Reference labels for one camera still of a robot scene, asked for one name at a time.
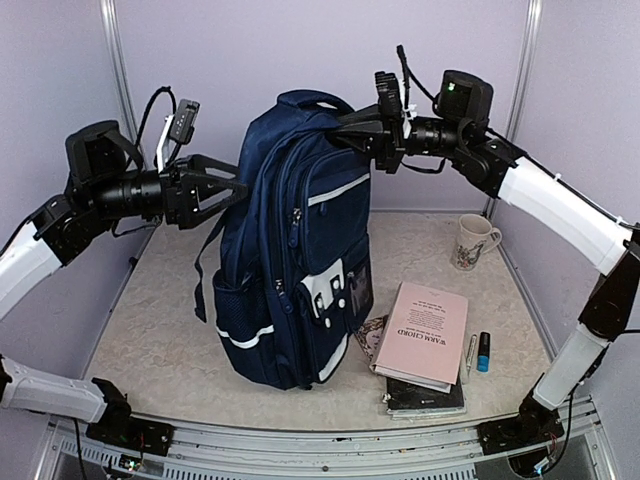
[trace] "blue marker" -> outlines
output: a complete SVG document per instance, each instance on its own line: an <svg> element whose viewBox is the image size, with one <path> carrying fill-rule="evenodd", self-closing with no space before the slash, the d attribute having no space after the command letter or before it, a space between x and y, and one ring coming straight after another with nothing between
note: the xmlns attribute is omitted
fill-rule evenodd
<svg viewBox="0 0 640 480"><path fill-rule="evenodd" d="M487 332L480 334L480 345L478 346L478 371L487 373L489 371L489 357L491 354L491 335Z"/></svg>

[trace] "white mug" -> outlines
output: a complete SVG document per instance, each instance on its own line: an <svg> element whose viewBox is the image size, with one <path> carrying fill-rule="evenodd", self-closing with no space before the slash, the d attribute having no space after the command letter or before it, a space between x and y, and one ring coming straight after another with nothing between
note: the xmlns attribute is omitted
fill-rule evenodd
<svg viewBox="0 0 640 480"><path fill-rule="evenodd" d="M482 254L496 248L502 232L486 218L468 213L458 219L458 234L451 255L451 263L458 270L473 270Z"/></svg>

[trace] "marker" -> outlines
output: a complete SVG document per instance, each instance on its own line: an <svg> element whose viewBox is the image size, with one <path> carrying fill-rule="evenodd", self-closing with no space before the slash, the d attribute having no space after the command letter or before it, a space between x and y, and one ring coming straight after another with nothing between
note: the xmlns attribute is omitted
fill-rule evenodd
<svg viewBox="0 0 640 480"><path fill-rule="evenodd" d="M478 371L489 371L489 357L491 353L491 335L487 332L480 333L480 345L478 346Z"/></svg>
<svg viewBox="0 0 640 480"><path fill-rule="evenodd" d="M469 341L469 350L467 350L467 375L471 371L471 365L473 364L473 354L476 351L476 343L478 342L478 336L474 333L471 335L471 340Z"/></svg>

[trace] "table surface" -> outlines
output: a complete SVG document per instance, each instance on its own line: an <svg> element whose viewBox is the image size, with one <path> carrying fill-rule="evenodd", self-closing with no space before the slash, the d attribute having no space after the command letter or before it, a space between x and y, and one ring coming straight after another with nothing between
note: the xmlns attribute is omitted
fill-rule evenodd
<svg viewBox="0 0 640 480"><path fill-rule="evenodd" d="M480 420L517 411L549 360L518 289L497 251L472 272L450 263L456 217L372 213L369 222L375 305L388 313L406 280L469 299L465 348L473 333L491 333L491 370L472 369L464 385L467 413L391 420L382 404L385 379L371 373L351 339L338 371L310 391L279 391L236 374L211 322L211 282L205 284L209 324L193 313L193 262L212 223L191 231L156 230L129 280L88 370L128 394L135 412L198 423L278 430L359 431ZM207 275L218 244L204 255Z"/></svg>

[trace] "mug handle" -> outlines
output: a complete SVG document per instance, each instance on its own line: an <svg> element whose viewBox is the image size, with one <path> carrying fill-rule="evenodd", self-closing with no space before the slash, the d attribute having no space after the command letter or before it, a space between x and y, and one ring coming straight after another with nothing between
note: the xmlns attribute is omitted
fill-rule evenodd
<svg viewBox="0 0 640 480"><path fill-rule="evenodd" d="M495 238L491 242L488 242L482 249L482 253L489 253L491 250L500 245L500 242L502 241L502 232L499 228L493 227L491 229L491 232L489 232L489 236L493 238L494 235L498 238Z"/></svg>

